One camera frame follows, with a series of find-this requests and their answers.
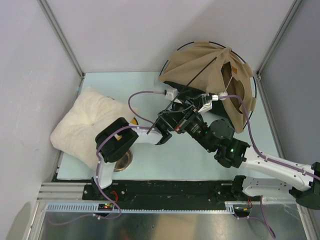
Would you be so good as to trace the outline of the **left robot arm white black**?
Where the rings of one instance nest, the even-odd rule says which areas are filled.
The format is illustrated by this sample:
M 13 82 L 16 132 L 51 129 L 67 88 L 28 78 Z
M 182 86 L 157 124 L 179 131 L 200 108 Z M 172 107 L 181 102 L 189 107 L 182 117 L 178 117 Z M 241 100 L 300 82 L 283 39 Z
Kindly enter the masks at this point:
M 93 193 L 99 199 L 107 199 L 111 194 L 113 172 L 120 160 L 134 144 L 160 146 L 172 137 L 171 132 L 182 129 L 180 122 L 188 119 L 191 113 L 197 113 L 190 100 L 175 100 L 172 109 L 163 110 L 153 127 L 129 123 L 119 117 L 95 137 L 96 165 L 93 181 Z

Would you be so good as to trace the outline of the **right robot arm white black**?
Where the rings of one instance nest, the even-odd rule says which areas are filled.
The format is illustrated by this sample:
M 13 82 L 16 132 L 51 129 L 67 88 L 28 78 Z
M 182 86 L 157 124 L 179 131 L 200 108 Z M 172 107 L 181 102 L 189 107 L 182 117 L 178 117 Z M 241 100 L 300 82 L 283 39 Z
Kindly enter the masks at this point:
M 222 120 L 210 125 L 196 109 L 164 110 L 158 114 L 155 126 L 164 135 L 165 143 L 171 132 L 188 133 L 225 168 L 242 168 L 261 172 L 290 186 L 289 194 L 306 208 L 320 208 L 320 164 L 299 164 L 261 152 L 254 142 L 234 138 L 234 130 Z

